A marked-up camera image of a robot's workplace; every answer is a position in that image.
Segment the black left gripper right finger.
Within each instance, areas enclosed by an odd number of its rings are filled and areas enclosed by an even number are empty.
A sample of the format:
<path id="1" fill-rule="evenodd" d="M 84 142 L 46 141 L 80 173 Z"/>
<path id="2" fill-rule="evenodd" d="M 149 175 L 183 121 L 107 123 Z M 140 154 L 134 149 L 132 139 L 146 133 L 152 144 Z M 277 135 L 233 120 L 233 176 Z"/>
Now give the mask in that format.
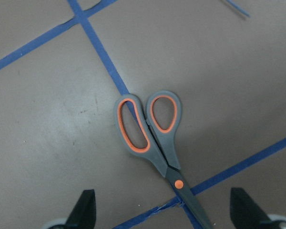
<path id="1" fill-rule="evenodd" d="M 236 229 L 259 229 L 271 219 L 241 187 L 230 192 L 230 218 Z"/>

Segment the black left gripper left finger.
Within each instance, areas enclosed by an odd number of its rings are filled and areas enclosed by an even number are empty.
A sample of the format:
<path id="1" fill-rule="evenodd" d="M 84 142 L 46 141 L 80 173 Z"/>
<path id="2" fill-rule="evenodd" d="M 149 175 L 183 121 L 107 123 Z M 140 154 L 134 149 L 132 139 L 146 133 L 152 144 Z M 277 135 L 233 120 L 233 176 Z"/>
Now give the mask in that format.
<path id="1" fill-rule="evenodd" d="M 94 189 L 84 190 L 66 220 L 65 229 L 93 229 L 96 223 Z"/>

